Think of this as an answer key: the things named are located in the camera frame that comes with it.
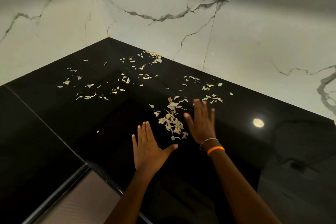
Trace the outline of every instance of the pinky finger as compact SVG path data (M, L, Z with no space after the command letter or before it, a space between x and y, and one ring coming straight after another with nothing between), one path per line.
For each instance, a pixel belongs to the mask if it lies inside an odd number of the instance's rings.
M138 147L137 140L135 139L135 135L132 135L132 143L133 143L133 150Z
M210 121L213 125L215 125L215 109L211 109L211 114L210 114Z

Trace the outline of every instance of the orange wristband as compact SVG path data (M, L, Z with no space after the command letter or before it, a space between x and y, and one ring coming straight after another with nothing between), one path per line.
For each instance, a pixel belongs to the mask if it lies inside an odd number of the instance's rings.
M216 147L212 147L211 149L208 150L208 155L209 155L212 151L217 150L217 149L221 149L221 150L225 151L224 148L223 148L222 146L216 146Z

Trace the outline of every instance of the person's left hand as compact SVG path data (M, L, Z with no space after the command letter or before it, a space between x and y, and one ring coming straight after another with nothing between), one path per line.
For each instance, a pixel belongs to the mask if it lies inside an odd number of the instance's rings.
M143 172L150 179L162 167L170 153L178 147L177 144L173 144L161 150L155 141L149 122L138 126L138 143L135 135L132 135L132 141L135 169Z

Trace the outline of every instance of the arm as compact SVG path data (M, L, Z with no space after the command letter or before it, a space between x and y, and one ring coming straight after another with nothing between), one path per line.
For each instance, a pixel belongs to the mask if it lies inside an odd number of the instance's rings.
M136 172L124 195L104 224L136 223L149 182L162 167L170 153L178 147L177 144L174 144L161 150L154 139L149 122L138 126L138 142L135 135L132 135L132 141Z
M216 138L215 110L211 110L209 118L205 101L194 100L194 121L188 113L184 116L196 143L201 144L208 138ZM208 151L212 147L221 146L214 139L204 142L203 148ZM232 214L238 224L260 223L281 224L266 203L254 191L247 180L239 172L225 151L217 149L210 153L217 175L229 202Z

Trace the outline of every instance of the hand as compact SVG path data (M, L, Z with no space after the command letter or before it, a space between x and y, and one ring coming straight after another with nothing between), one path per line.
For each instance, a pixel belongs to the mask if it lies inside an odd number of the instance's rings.
M215 109L211 109L209 118L208 107L206 101L194 100L195 117L192 120L189 113L185 113L184 117L187 121L189 130L195 142L201 144L204 140L214 137L215 133Z
M148 121L144 122L142 126L138 126L138 143L135 135L132 135L132 141L135 169L138 172L143 172L149 179L152 179L170 153L178 147L177 144L173 144L165 150L161 150L155 141Z

